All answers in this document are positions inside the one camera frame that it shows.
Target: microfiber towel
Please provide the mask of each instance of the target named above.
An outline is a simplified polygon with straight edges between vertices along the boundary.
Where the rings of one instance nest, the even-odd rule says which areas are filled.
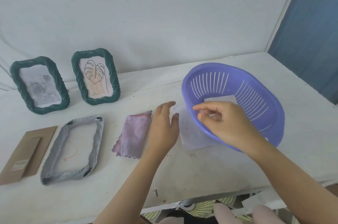
[[[206,98],[204,101],[230,101],[237,105],[237,100],[234,95]],[[196,126],[185,105],[173,107],[173,111],[174,113],[178,113],[180,115],[180,136],[185,150],[195,150],[215,145],[223,145],[222,143],[210,138]]]
[[[127,116],[122,133],[112,148],[112,152],[115,152],[116,156],[141,158],[144,139],[151,123],[151,112],[149,110],[138,115]]]

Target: white wall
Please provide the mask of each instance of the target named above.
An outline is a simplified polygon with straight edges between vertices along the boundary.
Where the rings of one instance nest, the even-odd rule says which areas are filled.
[[[0,64],[106,48],[118,73],[263,51],[285,0],[0,0]],[[0,71],[0,88],[15,88]]]

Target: monstera leaf line drawing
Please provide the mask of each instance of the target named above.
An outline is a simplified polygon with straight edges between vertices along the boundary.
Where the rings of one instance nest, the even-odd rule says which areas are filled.
[[[102,87],[103,78],[105,80],[107,92],[109,93],[107,78],[105,75],[105,67],[102,63],[96,65],[93,60],[87,61],[86,65],[84,66],[84,73],[87,79],[93,83],[93,91],[95,94],[104,93],[104,89]]]

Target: hand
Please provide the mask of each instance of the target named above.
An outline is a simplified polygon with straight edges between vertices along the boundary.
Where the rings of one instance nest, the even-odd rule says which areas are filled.
[[[256,142],[265,141],[245,115],[242,107],[226,101],[210,101],[198,104],[197,118],[223,142],[246,153]]]
[[[164,158],[175,145],[179,136],[179,115],[174,114],[169,120],[169,109],[176,102],[170,101],[159,105],[155,110],[149,133],[147,153]]]

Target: twisted rope frame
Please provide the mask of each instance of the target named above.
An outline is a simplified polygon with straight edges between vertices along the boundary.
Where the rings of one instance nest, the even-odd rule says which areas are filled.
[[[61,95],[61,103],[53,104],[48,107],[36,107],[34,100],[29,95],[26,84],[20,77],[21,68],[29,68],[35,65],[45,65],[47,66],[48,72],[53,77],[57,91]],[[70,98],[68,91],[65,87],[65,84],[62,80],[62,77],[57,70],[57,65],[48,57],[40,56],[30,60],[15,61],[10,67],[10,73],[13,81],[18,87],[18,91],[21,94],[21,97],[26,103],[27,108],[35,114],[44,115],[49,112],[63,110],[69,106]]]
[[[109,70],[109,78],[110,78],[109,80],[110,80],[110,83],[112,84],[112,89],[113,89],[113,94],[110,97],[105,96],[99,99],[93,99],[88,96],[88,90],[83,80],[84,77],[80,70],[79,64],[80,64],[80,59],[87,59],[87,58],[91,58],[94,56],[103,57],[105,60],[105,64]],[[76,76],[77,85],[79,86],[79,89],[81,92],[81,97],[85,102],[87,102],[90,105],[98,105],[102,103],[116,102],[120,98],[121,90],[120,90],[119,80],[117,78],[114,61],[112,59],[112,55],[106,49],[97,48],[95,50],[89,50],[89,51],[77,51],[72,56],[72,66],[73,66],[73,71]]]

